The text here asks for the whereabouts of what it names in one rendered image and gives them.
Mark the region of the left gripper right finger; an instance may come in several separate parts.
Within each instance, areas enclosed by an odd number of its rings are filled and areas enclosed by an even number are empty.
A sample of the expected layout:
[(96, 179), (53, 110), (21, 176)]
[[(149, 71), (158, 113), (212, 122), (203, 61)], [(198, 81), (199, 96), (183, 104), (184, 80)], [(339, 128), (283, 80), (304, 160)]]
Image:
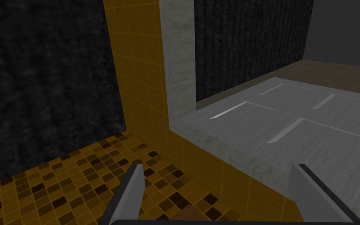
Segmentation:
[(360, 223), (360, 218), (305, 164), (291, 166), (287, 187), (304, 222)]

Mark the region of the grey panelled door leaf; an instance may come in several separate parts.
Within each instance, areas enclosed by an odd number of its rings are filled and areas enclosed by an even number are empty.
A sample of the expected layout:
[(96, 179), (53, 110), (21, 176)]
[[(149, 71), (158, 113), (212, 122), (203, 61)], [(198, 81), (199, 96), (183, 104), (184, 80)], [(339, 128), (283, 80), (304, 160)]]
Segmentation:
[(170, 128), (283, 196), (306, 164), (360, 217), (360, 93), (271, 78), (202, 109), (185, 91)]

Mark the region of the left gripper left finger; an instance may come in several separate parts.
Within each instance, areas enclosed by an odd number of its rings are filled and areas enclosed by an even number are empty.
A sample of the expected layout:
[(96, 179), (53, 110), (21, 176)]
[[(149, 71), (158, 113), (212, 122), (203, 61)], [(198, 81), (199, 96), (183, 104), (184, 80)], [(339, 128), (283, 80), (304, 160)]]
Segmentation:
[(137, 220), (144, 196), (142, 164), (132, 164), (100, 218), (100, 225), (114, 225), (116, 220)]

